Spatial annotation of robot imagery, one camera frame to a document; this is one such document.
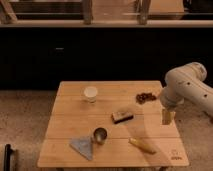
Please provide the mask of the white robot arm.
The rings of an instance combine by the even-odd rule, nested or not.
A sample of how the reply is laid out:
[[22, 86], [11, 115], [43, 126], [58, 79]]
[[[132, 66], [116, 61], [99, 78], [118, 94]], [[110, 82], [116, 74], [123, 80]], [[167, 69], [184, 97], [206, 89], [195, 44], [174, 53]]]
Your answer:
[[213, 117], [213, 87], [204, 83], [207, 70], [199, 62], [191, 62], [169, 70], [165, 75], [166, 86], [159, 94], [163, 106], [162, 124], [169, 125], [174, 119], [174, 109], [185, 99], [198, 105]]

